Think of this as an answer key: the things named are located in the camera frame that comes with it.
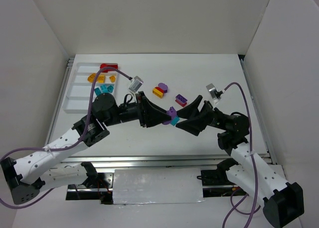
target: teal block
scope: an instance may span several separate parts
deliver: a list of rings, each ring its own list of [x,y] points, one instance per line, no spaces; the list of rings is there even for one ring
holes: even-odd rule
[[[102,93],[99,88],[95,88],[94,92],[95,92],[96,96],[99,96]]]
[[[110,86],[108,87],[109,93],[113,92],[113,89],[114,89],[114,87],[113,87],[112,85],[110,85]]]
[[[170,122],[171,125],[175,126],[179,121],[179,117],[176,116],[175,118],[173,118],[173,120]]]
[[[108,93],[108,88],[106,87],[106,85],[101,85],[100,86],[101,90],[102,90],[102,93]]]

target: building block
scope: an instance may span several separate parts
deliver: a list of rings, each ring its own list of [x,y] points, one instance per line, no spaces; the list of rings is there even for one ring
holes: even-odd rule
[[[179,117],[176,116],[175,118],[173,118],[173,120],[170,122],[171,125],[175,126],[179,121]]]
[[[102,83],[104,83],[104,80],[105,80],[105,75],[99,75],[99,76],[98,76],[98,80],[97,80],[98,83],[101,83],[101,84],[102,84]]]
[[[168,86],[164,83],[159,83],[158,85],[162,90],[164,90],[164,93],[166,94],[168,91]]]
[[[116,70],[119,69],[119,65],[118,64],[106,64],[106,63],[103,63],[103,64],[100,65],[100,69],[103,69],[104,67],[112,67],[112,68],[114,68]],[[108,73],[109,71],[113,71],[113,70],[106,69],[106,70],[103,70],[102,73]]]
[[[106,85],[101,85],[100,89],[102,90],[102,93],[108,93],[108,88],[106,87]]]
[[[170,120],[170,121],[163,122],[162,124],[164,124],[164,125],[170,124],[170,122],[173,120],[173,118],[175,118],[175,117],[177,116],[177,112],[176,112],[176,110],[174,109],[174,107],[170,107],[169,110],[166,111],[166,113],[167,113],[168,115],[170,115],[171,120]]]
[[[96,73],[93,73],[92,75],[90,75],[90,76],[88,77],[88,81],[89,81],[90,83],[93,83],[93,80],[94,80],[95,76],[96,76]]]
[[[110,85],[110,86],[108,87],[109,93],[113,92],[113,89],[114,89],[114,87],[113,87],[112,85]]]
[[[160,98],[163,98],[163,96],[164,96],[164,93],[162,93],[161,91],[159,91],[156,88],[153,89],[153,94],[155,94],[157,97],[160,97]]]
[[[182,104],[179,100],[175,100],[176,103],[178,103],[180,106],[185,107],[187,103]]]
[[[114,83],[115,80],[116,80],[116,77],[115,77],[114,75],[112,75],[112,76],[110,77],[110,81],[111,81],[112,83]]]
[[[180,101],[181,104],[185,104],[187,102],[187,99],[185,99],[182,95],[178,94],[176,97],[176,100]]]
[[[155,87],[158,91],[161,91],[164,94],[164,90],[162,90],[160,87]]]
[[[95,92],[96,96],[99,96],[102,93],[100,88],[95,88],[94,92]]]

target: gray wall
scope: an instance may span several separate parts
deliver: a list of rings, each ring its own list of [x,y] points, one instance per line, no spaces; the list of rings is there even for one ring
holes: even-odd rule
[[[43,146],[66,59],[32,0],[0,0],[0,156]],[[0,172],[0,196],[12,200]],[[1,228],[15,211],[0,205]]]
[[[270,149],[304,190],[307,228],[318,226],[318,31],[313,0],[270,0],[245,57]]]
[[[243,54],[269,0],[34,0],[70,55]]]

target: yellow block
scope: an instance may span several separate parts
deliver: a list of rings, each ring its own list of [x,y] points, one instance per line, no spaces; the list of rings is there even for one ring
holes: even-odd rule
[[[98,77],[98,83],[104,83],[105,75],[99,75]]]
[[[96,73],[93,73],[92,75],[90,75],[90,76],[88,77],[88,81],[92,83],[93,80],[94,80],[94,78],[95,78],[95,75],[96,75]]]
[[[112,76],[110,77],[110,81],[111,81],[112,83],[114,83],[115,80],[116,80],[116,77],[115,77],[114,75],[112,75]]]
[[[156,88],[153,89],[153,94],[155,94],[156,96],[158,96],[160,98],[163,98],[163,96],[164,96],[164,94]]]

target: purple block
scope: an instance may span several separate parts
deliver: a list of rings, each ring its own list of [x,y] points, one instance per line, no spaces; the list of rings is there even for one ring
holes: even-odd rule
[[[164,83],[159,83],[158,85],[162,90],[164,90],[164,93],[167,93],[168,86]]]
[[[182,95],[178,94],[175,97],[178,101],[180,101],[182,104],[185,104],[187,102],[187,99],[185,99]]]
[[[170,115],[171,120],[170,120],[170,121],[163,122],[164,125],[170,124],[170,122],[177,116],[177,112],[176,112],[176,110],[174,109],[174,107],[170,107],[169,110],[166,111],[166,113],[167,113],[168,115]]]

